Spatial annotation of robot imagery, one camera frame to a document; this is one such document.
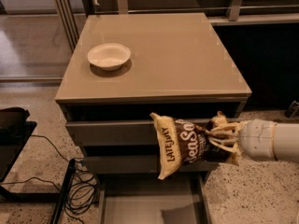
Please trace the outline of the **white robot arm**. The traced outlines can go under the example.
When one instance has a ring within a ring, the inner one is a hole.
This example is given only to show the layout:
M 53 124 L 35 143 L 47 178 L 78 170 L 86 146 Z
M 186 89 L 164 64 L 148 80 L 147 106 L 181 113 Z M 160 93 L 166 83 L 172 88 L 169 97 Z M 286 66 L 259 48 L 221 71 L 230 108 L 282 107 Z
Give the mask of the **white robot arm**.
M 208 140 L 227 151 L 238 149 L 254 161 L 299 162 L 299 125 L 254 119 L 221 124 Z

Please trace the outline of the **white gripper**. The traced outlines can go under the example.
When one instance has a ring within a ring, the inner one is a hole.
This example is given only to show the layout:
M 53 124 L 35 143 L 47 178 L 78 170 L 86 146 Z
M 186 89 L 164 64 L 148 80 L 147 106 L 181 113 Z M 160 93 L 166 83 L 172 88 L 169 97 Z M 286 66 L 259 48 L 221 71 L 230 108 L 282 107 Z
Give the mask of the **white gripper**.
M 235 132 L 239 122 L 224 123 L 212 129 L 212 132 Z M 254 119 L 249 121 L 239 132 L 238 142 L 242 151 L 254 161 L 275 161 L 274 134 L 277 124 L 273 121 Z M 235 153 L 238 144 L 235 138 L 219 139 L 209 137 L 208 141 L 225 151 Z

